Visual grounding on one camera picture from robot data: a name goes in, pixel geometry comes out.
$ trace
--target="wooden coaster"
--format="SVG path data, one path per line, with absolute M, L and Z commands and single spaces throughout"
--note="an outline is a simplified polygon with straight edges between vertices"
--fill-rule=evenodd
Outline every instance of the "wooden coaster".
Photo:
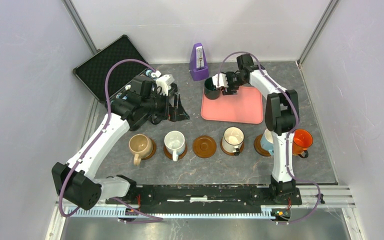
M 270 153 L 266 150 L 264 150 L 262 147 L 261 147 L 261 144 L 260 144 L 260 141 L 261 141 L 261 138 L 263 137 L 262 134 L 258 135 L 255 140 L 254 140 L 254 149 L 255 151 L 260 154 L 261 156 L 264 156 L 264 157 L 271 157 L 272 155 L 270 155 Z
M 185 145 L 185 146 L 184 146 L 184 151 L 183 151 L 183 153 L 182 153 L 181 155 L 179 155 L 178 160 L 182 159 L 182 158 L 186 155 L 186 153 L 188 152 L 188 145 L 186 144 L 186 142 L 184 143 L 184 145 Z M 165 156 L 166 156 L 168 159 L 173 160 L 173 156 L 172 156 L 172 154 L 169 153 L 169 151 L 167 150 L 166 145 L 164 145 L 164 154 L 165 154 Z
M 216 153 L 217 143 L 210 136 L 199 136 L 193 141 L 193 152 L 202 159 L 207 159 Z
M 142 160 L 148 160 L 148 159 L 152 158 L 152 156 L 157 151 L 157 144 L 155 143 L 155 141 L 152 138 L 149 138 L 149 139 L 151 139 L 151 141 L 152 141 L 152 152 L 151 152 L 151 154 L 149 154 L 149 156 L 142 158 Z
M 240 146 L 240 148 L 239 148 L 239 153 L 242 153 L 242 151 L 244 150 L 244 146 L 245 146 L 245 141 L 242 142 L 242 146 Z M 223 137 L 220 140 L 220 148 L 221 148 L 221 150 L 223 150 L 223 153 L 225 153 L 229 156 L 235 155 L 233 152 L 228 152 L 223 148 Z

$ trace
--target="floor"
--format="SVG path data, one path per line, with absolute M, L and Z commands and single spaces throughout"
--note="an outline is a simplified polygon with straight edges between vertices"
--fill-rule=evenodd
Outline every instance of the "floor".
M 307 209 L 292 209 L 292 220 Z M 123 224 L 115 218 L 70 217 L 65 221 L 62 240 L 347 240 L 350 239 L 341 209 L 319 208 L 309 218 L 288 226 L 276 226 L 266 219 L 165 219 L 147 224 Z
M 318 183 L 335 183 L 335 174 L 323 143 L 313 108 L 307 94 L 300 71 L 295 62 L 263 62 L 268 73 L 283 87 L 298 92 L 300 128 L 308 130 L 314 139 L 309 148 L 309 157 L 293 157 L 295 175 L 304 180 Z M 162 64 L 154 67 L 163 74 L 172 74 L 179 87 L 183 107 L 190 120 L 180 122 L 163 121 L 155 126 L 145 123 L 139 130 L 126 133 L 111 149 L 99 167 L 96 177 L 105 178 L 117 174 L 125 175 L 138 184 L 265 184 L 270 183 L 273 157 L 259 155 L 253 147 L 256 136 L 266 129 L 264 121 L 260 124 L 245 124 L 204 120 L 200 116 L 203 97 L 203 81 L 192 81 L 188 64 Z M 220 64 L 209 63 L 210 75 L 216 74 Z M 222 71 L 236 71 L 236 63 L 225 63 Z M 106 110 L 101 107 L 98 116 L 100 123 Z M 227 127 L 235 126 L 245 134 L 244 150 L 238 157 L 228 156 L 220 149 L 220 139 Z M 163 152 L 164 136 L 173 130 L 180 131 L 186 138 L 188 152 L 178 162 L 168 159 Z M 155 155 L 134 166 L 129 152 L 129 139 L 135 134 L 145 134 L 155 140 Z M 192 144 L 195 138 L 208 135 L 217 142 L 216 153 L 206 159 L 197 157 Z

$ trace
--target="marble table surface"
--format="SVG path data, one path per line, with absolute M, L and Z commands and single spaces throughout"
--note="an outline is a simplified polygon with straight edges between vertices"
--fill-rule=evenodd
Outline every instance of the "marble table surface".
M 280 85 L 298 92 L 300 128 L 309 131 L 314 139 L 308 158 L 293 157 L 293 169 L 297 178 L 313 180 L 318 183 L 336 182 L 329 155 L 323 143 L 311 101 L 307 94 L 300 71 L 295 62 L 263 62 L 268 73 Z M 193 81 L 188 72 L 188 64 L 155 64 L 163 74 L 172 74 L 178 85 L 182 105 L 190 120 L 170 122 L 159 125 L 145 123 L 137 131 L 129 131 L 114 145 L 100 165 L 96 177 L 105 178 L 117 174 L 125 175 L 138 184 L 268 184 L 273 169 L 273 157 L 259 155 L 253 146 L 254 139 L 266 129 L 264 121 L 260 124 L 246 124 L 204 120 L 201 113 L 204 81 Z M 220 64 L 209 63 L 210 76 L 217 73 Z M 237 64 L 223 65 L 222 71 L 236 71 Z M 98 124 L 106 110 L 100 106 Z M 220 139 L 227 127 L 235 126 L 244 132 L 244 150 L 235 157 L 228 156 L 220 149 Z M 186 138 L 188 152 L 183 159 L 173 162 L 163 152 L 164 136 L 173 130 L 180 131 Z M 140 166 L 133 164 L 133 155 L 129 152 L 129 139 L 135 134 L 145 134 L 155 140 L 155 155 L 143 160 Z M 192 149 L 194 139 L 208 135 L 217 142 L 217 150 L 210 158 L 200 158 Z

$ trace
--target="cup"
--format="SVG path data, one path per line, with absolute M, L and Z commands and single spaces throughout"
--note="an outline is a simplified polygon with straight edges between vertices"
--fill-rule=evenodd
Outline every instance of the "cup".
M 153 151 L 153 144 L 149 137 L 143 134 L 136 134 L 128 141 L 128 148 L 133 157 L 133 164 L 139 166 L 143 158 L 148 157 Z
M 207 78 L 204 82 L 204 95 L 210 100 L 215 100 L 220 96 L 220 90 L 214 86 L 212 77 Z
M 259 143 L 262 149 L 266 150 L 270 155 L 273 156 L 273 153 L 275 152 L 275 148 L 273 146 L 273 136 L 268 129 L 264 131 L 264 134 L 262 135 Z
M 313 144 L 313 136 L 305 129 L 295 130 L 292 144 L 292 154 L 305 159 L 309 157 L 307 149 Z
M 164 145 L 172 155 L 173 161 L 177 162 L 179 155 L 185 151 L 185 136 L 179 131 L 171 131 L 164 137 Z
M 226 152 L 238 156 L 242 144 L 244 144 L 244 132 L 241 129 L 231 126 L 224 131 L 221 146 Z

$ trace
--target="black case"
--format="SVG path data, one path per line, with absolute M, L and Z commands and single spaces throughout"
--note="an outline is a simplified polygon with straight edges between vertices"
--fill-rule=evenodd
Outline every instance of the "black case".
M 73 73 L 99 102 L 104 103 L 104 84 L 107 73 L 114 64 L 125 59 L 137 59 L 147 63 L 129 37 L 122 35 L 119 39 L 74 68 Z M 117 66 L 109 77 L 108 93 L 110 99 L 129 84 L 133 77 L 143 74 L 147 69 L 144 65 L 136 62 L 126 62 Z

